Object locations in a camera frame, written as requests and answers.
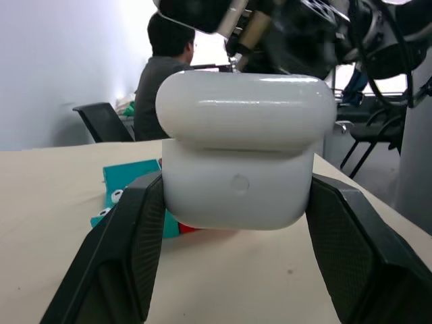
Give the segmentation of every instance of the person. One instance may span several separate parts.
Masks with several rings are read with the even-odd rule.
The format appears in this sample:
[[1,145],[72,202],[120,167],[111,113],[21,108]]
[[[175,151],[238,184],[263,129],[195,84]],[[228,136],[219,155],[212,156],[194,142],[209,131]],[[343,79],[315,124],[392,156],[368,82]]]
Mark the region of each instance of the person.
[[156,116],[156,94],[170,75],[192,70],[195,30],[155,13],[147,27],[153,56],[142,71],[135,97],[135,140],[158,140],[169,136]]

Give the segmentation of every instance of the green object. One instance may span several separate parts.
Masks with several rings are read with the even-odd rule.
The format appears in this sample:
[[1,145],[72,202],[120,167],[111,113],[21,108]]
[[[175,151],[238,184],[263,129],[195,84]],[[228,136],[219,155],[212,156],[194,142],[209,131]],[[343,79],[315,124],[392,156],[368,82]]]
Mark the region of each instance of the green object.
[[[105,204],[103,208],[112,208],[114,206],[111,200],[111,194],[116,190],[124,190],[124,188],[133,182],[136,178],[145,174],[159,171],[161,168],[157,160],[148,160],[135,163],[127,163],[121,165],[112,165],[103,168],[103,178],[107,193],[105,195]],[[90,222],[92,226],[102,219],[102,217],[94,217]],[[180,235],[178,222],[174,219],[169,211],[165,211],[165,223],[163,225],[163,237],[174,238]]]
[[134,117],[135,115],[135,101],[132,101],[128,108],[125,109],[125,111],[123,112],[123,115],[126,117]]

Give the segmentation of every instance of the cable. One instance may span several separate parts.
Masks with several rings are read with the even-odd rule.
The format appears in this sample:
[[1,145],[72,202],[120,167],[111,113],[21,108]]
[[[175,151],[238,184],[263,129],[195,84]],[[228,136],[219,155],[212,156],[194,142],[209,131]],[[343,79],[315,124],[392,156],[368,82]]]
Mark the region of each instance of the cable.
[[[406,91],[406,96],[407,96],[407,103],[408,106],[410,108],[414,107],[414,97],[413,97],[413,84],[414,82],[412,81],[412,74],[411,74],[411,58],[410,58],[410,52],[408,51],[408,47],[406,45],[406,42],[404,40],[404,37],[402,36],[402,33],[400,32],[400,29],[398,27],[398,25],[396,24],[396,22],[394,21],[394,19],[392,18],[392,15],[390,14],[388,8],[386,7],[386,5],[381,1],[381,0],[373,0],[373,2],[375,3],[375,5],[378,7],[378,9],[380,9],[380,11],[383,13],[385,19],[388,21],[391,31],[394,33],[396,40],[399,43],[399,46],[401,48],[401,56],[402,56],[402,64],[404,66],[405,72],[406,72],[406,84],[407,84],[407,91]],[[360,55],[360,60],[362,63],[362,69],[366,72],[367,78],[369,79],[369,84],[372,88],[373,93],[375,94],[375,96],[386,106],[388,107],[393,107],[393,108],[400,108],[401,106],[405,106],[405,103],[403,102],[399,102],[399,103],[395,103],[395,102],[391,102],[389,100],[387,100],[381,93],[381,91],[378,89],[377,84],[375,83],[375,80],[373,79],[368,66],[367,66],[367,52],[365,50],[365,47],[363,46],[362,40],[360,40],[358,38],[357,35],[360,34],[360,21],[358,19],[358,13],[359,13],[359,8],[358,8],[358,0],[353,0],[352,2],[352,17],[353,17],[353,39],[354,39],[354,44],[356,45],[357,49],[358,49],[358,53]]]
[[394,21],[392,14],[390,13],[390,10],[388,9],[387,5],[382,2],[382,0],[373,0],[373,3],[378,7],[379,10],[384,15],[384,18],[387,20],[387,22],[390,25],[391,31],[393,32],[394,36],[396,37],[396,40],[399,43],[399,47],[401,48],[401,56],[402,56],[402,65],[404,67],[405,73],[406,73],[406,85],[407,85],[407,101],[408,106],[410,108],[414,108],[414,82],[412,79],[411,74],[411,55],[410,51],[408,50],[408,46],[406,44],[405,38],[402,35],[402,32],[400,31],[399,26]]

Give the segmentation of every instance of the white wall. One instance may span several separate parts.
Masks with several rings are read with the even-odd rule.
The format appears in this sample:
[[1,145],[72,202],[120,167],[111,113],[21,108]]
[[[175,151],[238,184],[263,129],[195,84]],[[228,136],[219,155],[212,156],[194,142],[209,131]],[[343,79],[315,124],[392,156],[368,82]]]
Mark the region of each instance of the white wall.
[[0,150],[90,142],[72,107],[135,90],[151,0],[0,1]]

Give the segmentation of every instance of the table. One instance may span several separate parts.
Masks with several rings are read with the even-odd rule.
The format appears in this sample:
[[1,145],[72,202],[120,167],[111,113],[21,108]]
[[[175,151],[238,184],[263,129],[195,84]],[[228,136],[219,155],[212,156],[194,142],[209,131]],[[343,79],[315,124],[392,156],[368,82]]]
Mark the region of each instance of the table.
[[[103,206],[102,167],[161,156],[160,141],[0,153],[0,323],[37,323]],[[322,158],[314,172],[358,187]],[[361,189],[432,269],[432,239]],[[306,217],[273,232],[164,240],[147,323],[339,323]]]

